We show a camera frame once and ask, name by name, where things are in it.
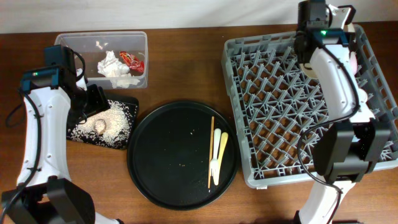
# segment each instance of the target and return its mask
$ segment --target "wire dish rack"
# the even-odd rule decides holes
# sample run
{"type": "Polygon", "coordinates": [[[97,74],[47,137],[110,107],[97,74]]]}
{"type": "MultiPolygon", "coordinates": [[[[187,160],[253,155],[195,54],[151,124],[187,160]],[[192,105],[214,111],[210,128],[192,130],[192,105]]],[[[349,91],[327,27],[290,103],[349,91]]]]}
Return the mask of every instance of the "wire dish rack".
{"type": "MultiPolygon", "coordinates": [[[[398,108],[362,27],[355,25],[360,88],[368,106],[392,134],[375,170],[398,166],[398,108]]],[[[328,120],[317,79],[307,77],[293,50],[295,32],[228,40],[223,66],[241,150],[244,179],[251,188],[310,180],[297,159],[301,130],[328,120]]],[[[313,170],[312,149],[327,128],[305,139],[302,159],[313,170]]]]}

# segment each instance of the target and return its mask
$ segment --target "white granules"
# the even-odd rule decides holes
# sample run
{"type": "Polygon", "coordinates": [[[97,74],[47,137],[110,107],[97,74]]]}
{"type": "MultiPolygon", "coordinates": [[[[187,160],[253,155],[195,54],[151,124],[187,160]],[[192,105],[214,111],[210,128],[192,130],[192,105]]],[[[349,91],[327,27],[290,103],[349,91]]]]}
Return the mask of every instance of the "white granules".
{"type": "Polygon", "coordinates": [[[110,147],[117,142],[124,141],[129,137],[130,117],[126,117],[124,110],[128,109],[122,103],[109,100],[110,109],[98,113],[87,119],[85,124],[79,124],[71,133],[72,141],[82,141],[82,138],[98,141],[100,146],[110,147]],[[96,130],[105,128],[102,135],[96,130]]]}

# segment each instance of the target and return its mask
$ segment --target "red wrapper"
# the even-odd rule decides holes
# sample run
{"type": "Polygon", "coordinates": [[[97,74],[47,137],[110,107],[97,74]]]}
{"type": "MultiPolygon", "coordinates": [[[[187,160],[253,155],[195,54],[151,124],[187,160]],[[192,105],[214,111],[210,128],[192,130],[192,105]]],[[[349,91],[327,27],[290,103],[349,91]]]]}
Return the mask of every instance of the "red wrapper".
{"type": "Polygon", "coordinates": [[[138,60],[138,58],[127,52],[120,52],[120,57],[123,58],[124,63],[131,69],[138,72],[144,72],[144,62],[138,60]]]}

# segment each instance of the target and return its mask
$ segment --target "plastic bin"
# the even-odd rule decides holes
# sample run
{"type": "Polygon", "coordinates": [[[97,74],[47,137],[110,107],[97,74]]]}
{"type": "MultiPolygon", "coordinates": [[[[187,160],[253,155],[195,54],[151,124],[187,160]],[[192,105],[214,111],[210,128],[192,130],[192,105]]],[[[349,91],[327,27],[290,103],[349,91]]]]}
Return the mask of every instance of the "plastic bin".
{"type": "MultiPolygon", "coordinates": [[[[388,122],[392,131],[375,170],[391,169],[398,166],[398,107],[362,27],[355,30],[357,82],[368,93],[367,104],[376,119],[388,122]]],[[[295,146],[302,129],[328,120],[318,80],[304,75],[297,65],[294,35],[286,32],[225,42],[221,64],[244,179],[251,188],[310,180],[295,146]]],[[[312,148],[326,130],[319,128],[305,140],[302,157],[310,170],[312,148]]]]}
{"type": "MultiPolygon", "coordinates": [[[[127,88],[146,88],[148,85],[148,43],[145,32],[81,32],[71,34],[60,34],[55,39],[54,45],[61,44],[71,48],[83,56],[86,63],[86,74],[88,85],[97,84],[105,90],[126,89],[113,88],[112,83],[133,82],[138,79],[137,85],[130,84],[127,88]],[[134,77],[106,78],[98,73],[97,64],[106,56],[106,51],[113,50],[116,58],[123,62],[119,56],[120,51],[135,55],[144,61],[144,73],[130,70],[134,77]]],[[[81,68],[80,60],[75,57],[76,68],[81,68]]]]}

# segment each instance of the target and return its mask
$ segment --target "chopstick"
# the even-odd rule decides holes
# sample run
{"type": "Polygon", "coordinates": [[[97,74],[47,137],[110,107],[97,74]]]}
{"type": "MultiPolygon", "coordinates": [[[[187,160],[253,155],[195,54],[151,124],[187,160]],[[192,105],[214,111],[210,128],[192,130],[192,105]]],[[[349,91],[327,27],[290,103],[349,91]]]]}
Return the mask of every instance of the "chopstick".
{"type": "Polygon", "coordinates": [[[213,138],[214,138],[214,116],[211,117],[211,132],[210,132],[210,154],[209,154],[209,179],[207,187],[210,189],[210,180],[211,180],[211,173],[210,173],[210,161],[211,156],[213,155],[213,138]]]}

